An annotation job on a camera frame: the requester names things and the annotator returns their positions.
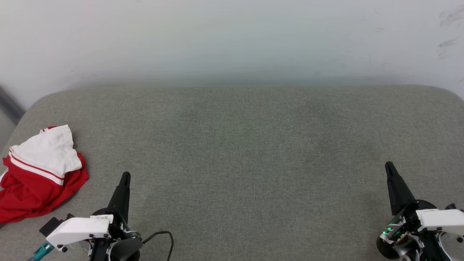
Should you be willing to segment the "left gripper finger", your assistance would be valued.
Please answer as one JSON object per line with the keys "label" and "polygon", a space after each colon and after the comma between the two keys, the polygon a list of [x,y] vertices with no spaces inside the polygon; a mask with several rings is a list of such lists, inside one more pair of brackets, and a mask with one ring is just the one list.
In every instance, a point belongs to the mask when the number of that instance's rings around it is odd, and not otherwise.
{"label": "left gripper finger", "polygon": [[129,221],[130,183],[131,174],[123,172],[108,205],[108,208],[117,212],[125,222]]}

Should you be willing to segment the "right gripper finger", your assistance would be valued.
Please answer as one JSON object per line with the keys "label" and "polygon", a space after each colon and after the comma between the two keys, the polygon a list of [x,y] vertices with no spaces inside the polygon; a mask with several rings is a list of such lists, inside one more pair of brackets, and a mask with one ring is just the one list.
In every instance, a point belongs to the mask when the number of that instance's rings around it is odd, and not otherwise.
{"label": "right gripper finger", "polygon": [[417,203],[417,201],[393,162],[386,162],[385,170],[391,214],[397,215],[404,207]]}

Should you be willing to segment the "grey fabric sofa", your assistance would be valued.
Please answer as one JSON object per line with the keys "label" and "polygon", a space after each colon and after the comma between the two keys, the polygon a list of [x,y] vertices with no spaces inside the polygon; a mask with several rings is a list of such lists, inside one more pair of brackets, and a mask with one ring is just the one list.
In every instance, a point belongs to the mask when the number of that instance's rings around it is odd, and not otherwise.
{"label": "grey fabric sofa", "polygon": [[384,164],[417,199],[464,208],[464,100],[408,87],[96,88],[45,96],[8,146],[67,124],[89,179],[65,205],[0,227],[0,261],[39,229],[106,207],[131,173],[129,226],[171,261],[388,261]]}

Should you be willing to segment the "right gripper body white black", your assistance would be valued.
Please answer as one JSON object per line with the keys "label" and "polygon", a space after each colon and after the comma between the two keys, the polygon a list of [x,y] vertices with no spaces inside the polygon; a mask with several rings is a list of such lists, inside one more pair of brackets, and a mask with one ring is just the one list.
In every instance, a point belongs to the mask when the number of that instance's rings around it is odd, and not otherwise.
{"label": "right gripper body white black", "polygon": [[408,203],[393,212],[376,246],[386,259],[398,261],[463,261],[449,254],[443,236],[464,242],[464,210],[451,203],[439,210],[425,200]]}

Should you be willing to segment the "red and white shorts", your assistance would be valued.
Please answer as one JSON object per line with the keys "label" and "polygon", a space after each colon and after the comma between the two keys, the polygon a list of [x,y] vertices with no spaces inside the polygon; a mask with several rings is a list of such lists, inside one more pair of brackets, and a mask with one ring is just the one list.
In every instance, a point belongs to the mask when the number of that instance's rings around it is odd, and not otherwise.
{"label": "red and white shorts", "polygon": [[88,180],[68,125],[50,126],[9,148],[0,175],[0,224],[47,215]]}

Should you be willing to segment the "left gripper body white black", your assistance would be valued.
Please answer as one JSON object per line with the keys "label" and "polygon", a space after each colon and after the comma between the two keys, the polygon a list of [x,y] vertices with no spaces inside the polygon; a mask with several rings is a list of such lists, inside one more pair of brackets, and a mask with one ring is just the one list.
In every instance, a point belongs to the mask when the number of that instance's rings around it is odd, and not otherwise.
{"label": "left gripper body white black", "polygon": [[61,252],[66,252],[70,244],[80,243],[89,261],[139,261],[142,247],[141,235],[109,208],[90,217],[64,221],[46,240]]}

